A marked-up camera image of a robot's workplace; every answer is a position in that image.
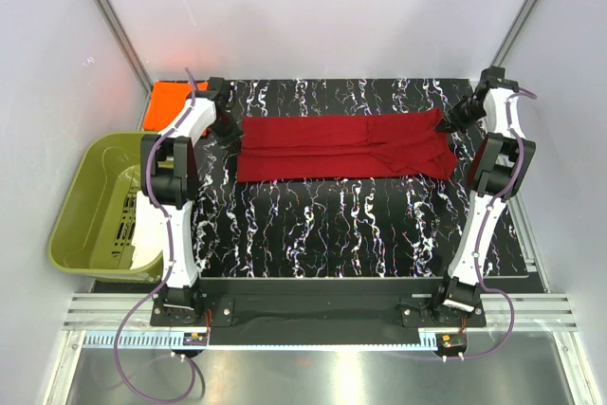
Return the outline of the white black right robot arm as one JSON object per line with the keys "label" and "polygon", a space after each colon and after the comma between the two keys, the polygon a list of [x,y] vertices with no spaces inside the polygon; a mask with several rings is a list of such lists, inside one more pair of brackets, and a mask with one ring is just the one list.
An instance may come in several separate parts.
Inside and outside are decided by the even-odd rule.
{"label": "white black right robot arm", "polygon": [[481,313],[481,294],[487,291],[483,266],[497,222],[510,197],[520,190],[536,152],[536,143],[521,128],[517,104],[535,95],[506,77],[506,70],[484,69],[473,94],[454,105],[440,121],[441,133],[466,132],[478,120],[487,133],[467,176],[469,215],[458,246],[432,296],[430,315],[440,325],[458,325]]}

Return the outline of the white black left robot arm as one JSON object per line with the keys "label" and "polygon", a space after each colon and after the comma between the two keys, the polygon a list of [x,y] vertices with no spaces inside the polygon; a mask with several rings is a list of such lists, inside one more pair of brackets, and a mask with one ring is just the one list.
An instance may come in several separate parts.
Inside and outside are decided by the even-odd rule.
{"label": "white black left robot arm", "polygon": [[211,319],[193,254],[192,210],[199,187],[194,146],[212,133],[222,147],[238,151],[243,136],[229,107],[227,80],[212,77],[204,90],[195,81],[190,86],[175,119],[140,142],[141,191],[159,215],[162,239],[162,279],[152,292],[154,326]]}

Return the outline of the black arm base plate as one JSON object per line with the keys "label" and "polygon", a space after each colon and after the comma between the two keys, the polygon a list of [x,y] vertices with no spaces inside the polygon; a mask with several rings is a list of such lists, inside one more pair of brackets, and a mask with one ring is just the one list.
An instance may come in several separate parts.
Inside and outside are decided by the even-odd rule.
{"label": "black arm base plate", "polygon": [[216,345],[404,345],[418,328],[486,324],[479,289],[438,278],[201,280],[160,292],[151,324],[209,327]]}

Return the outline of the red t shirt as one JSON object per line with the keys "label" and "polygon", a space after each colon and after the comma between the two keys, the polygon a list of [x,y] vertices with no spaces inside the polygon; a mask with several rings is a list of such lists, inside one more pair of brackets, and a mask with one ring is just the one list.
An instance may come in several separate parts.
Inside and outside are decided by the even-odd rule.
{"label": "red t shirt", "polygon": [[383,115],[246,117],[239,182],[425,175],[447,180],[457,164],[438,108]]}

